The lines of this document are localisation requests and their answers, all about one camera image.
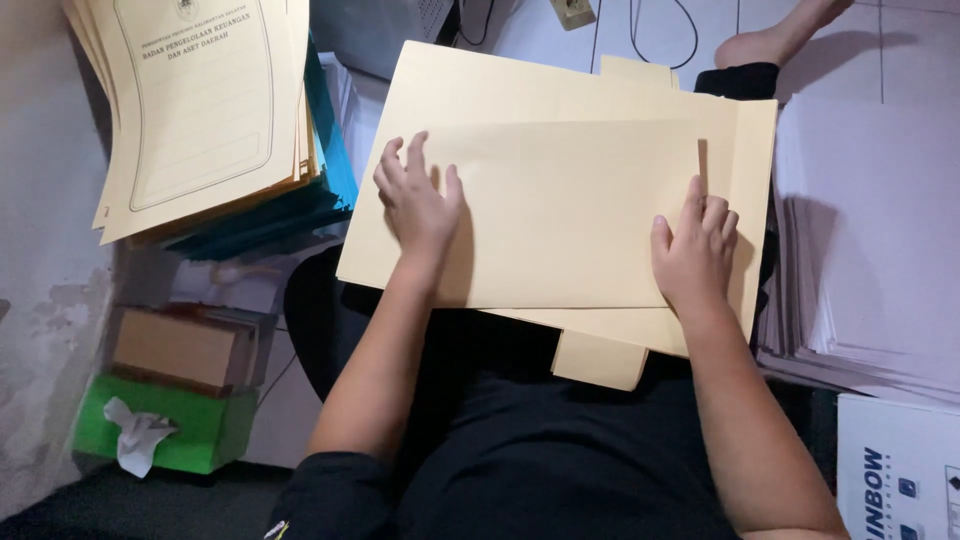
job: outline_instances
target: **black pants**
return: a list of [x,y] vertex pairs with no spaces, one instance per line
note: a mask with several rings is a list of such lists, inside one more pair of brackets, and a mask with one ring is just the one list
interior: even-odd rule
[[[701,73],[695,91],[732,99],[769,99],[779,69],[754,63]],[[290,277],[283,311],[294,349],[320,399],[347,363],[379,301],[380,290],[334,277],[341,247],[305,260]],[[664,428],[664,444],[700,463],[709,481],[689,362],[651,353],[640,384],[621,392],[550,375],[560,331],[474,309],[435,309],[430,316],[417,391],[396,460],[400,490],[439,445],[469,399],[547,389],[557,399],[620,405],[616,414],[638,429]],[[654,428],[648,416],[670,415]]]

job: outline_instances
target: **foot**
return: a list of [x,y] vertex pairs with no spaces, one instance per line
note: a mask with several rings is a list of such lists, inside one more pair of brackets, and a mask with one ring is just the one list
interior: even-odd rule
[[800,0],[781,22],[757,32],[744,32],[717,47],[717,69],[767,61],[784,67],[810,38],[833,22],[853,0]]

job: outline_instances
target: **person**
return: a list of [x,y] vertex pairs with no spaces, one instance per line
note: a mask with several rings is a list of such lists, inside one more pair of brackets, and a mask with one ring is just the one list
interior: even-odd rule
[[[801,0],[732,37],[696,91],[772,97],[780,67],[850,3]],[[561,380],[558,330],[431,310],[464,200],[453,165],[445,197],[430,183],[426,139],[406,167],[391,140],[373,174],[401,250],[386,288],[337,282],[339,248],[287,285],[288,330],[324,405],[265,538],[849,538],[727,302],[727,201],[694,177],[679,221],[651,226],[689,361],[651,354],[629,393]]]

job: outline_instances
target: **green tissue box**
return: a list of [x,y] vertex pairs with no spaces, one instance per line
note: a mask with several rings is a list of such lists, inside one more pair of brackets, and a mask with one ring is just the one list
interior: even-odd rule
[[247,451],[257,392],[208,398],[186,390],[101,375],[90,386],[80,411],[73,449],[116,458],[120,427],[104,418],[116,396],[132,412],[155,412],[180,431],[156,445],[154,466],[208,475]]

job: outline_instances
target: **hand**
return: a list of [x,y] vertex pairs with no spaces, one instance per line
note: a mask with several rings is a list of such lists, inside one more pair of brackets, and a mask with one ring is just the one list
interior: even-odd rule
[[676,236],[661,215],[650,232],[654,278],[681,321],[703,310],[730,307],[727,286],[739,216],[725,199],[704,191],[700,176],[693,177]]
[[403,139],[388,142],[373,171],[373,182],[380,189],[380,201],[402,255],[417,264],[439,267],[457,229],[465,204],[464,189],[454,165],[446,168],[446,197],[430,182],[423,157],[426,138],[427,132],[414,135],[407,149],[406,167],[396,154]]

